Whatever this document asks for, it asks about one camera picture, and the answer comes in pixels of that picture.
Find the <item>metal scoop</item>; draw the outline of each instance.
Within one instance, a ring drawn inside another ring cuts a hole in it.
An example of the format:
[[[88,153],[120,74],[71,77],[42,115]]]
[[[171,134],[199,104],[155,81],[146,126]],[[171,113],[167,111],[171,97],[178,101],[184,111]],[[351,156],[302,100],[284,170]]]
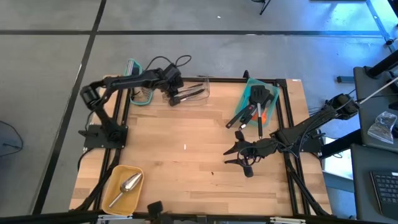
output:
[[[142,174],[134,174],[131,177],[129,177],[127,180],[125,180],[122,185],[120,186],[120,194],[112,201],[112,203],[109,205],[109,208],[112,208],[113,205],[122,197],[122,195],[126,192],[131,191],[136,187],[136,185],[139,183],[141,180]]]

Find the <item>white cable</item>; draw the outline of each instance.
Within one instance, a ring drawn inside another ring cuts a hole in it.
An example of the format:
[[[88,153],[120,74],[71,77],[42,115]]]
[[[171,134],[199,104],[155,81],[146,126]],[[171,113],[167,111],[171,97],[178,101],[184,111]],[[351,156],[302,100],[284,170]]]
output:
[[[359,102],[359,104],[363,104],[365,103],[366,100],[372,98],[372,96],[376,95],[378,92],[380,92],[381,90],[385,89],[385,87],[391,85],[391,83],[394,83],[395,81],[398,80],[398,77],[396,77],[395,79],[393,79],[391,82],[385,84],[383,87],[381,87],[380,89],[376,90],[374,93],[372,93],[370,96],[366,97],[363,101]]]

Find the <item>clear plastic container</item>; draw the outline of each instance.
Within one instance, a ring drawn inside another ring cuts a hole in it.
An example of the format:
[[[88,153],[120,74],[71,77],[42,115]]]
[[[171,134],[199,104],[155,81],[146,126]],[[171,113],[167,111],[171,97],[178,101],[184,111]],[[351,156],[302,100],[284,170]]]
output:
[[[254,85],[263,85],[267,90],[269,90],[269,93],[274,96],[274,99],[271,101],[269,106],[266,108],[265,111],[262,111],[262,127],[266,127],[269,124],[269,121],[271,120],[272,112],[274,111],[276,100],[279,97],[279,88],[274,87],[273,85],[264,83],[262,81],[256,80],[254,78],[249,78],[246,87],[243,91],[242,97],[239,100],[238,105],[236,106],[235,109],[235,115],[237,115],[245,106],[248,105],[249,103],[249,97],[250,97],[250,90],[251,87]],[[257,126],[257,114],[253,116],[253,118],[249,121],[249,124],[253,126]]]

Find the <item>chair leg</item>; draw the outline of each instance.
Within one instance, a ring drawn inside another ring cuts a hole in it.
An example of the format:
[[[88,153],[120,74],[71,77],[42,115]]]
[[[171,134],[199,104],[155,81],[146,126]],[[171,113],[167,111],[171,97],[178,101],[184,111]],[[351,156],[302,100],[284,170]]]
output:
[[[267,8],[267,6],[268,6],[268,4],[271,2],[271,0],[268,0],[268,2],[265,0],[264,1],[264,4],[262,5],[262,9],[261,9],[261,12],[260,12],[260,16],[262,15],[262,13],[266,10],[266,8]]]

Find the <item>yellow container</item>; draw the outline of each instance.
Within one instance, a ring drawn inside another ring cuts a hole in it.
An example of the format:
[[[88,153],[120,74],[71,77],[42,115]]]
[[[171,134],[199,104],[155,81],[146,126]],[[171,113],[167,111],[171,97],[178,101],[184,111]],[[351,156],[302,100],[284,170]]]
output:
[[[137,186],[130,192],[126,192],[123,196],[109,208],[111,202],[120,193],[121,184],[136,173],[141,173],[142,177]],[[141,193],[142,183],[144,182],[144,173],[138,167],[131,167],[125,165],[116,166],[109,178],[109,184],[106,188],[104,200],[102,201],[102,210],[112,215],[131,215],[137,208],[139,195]]]

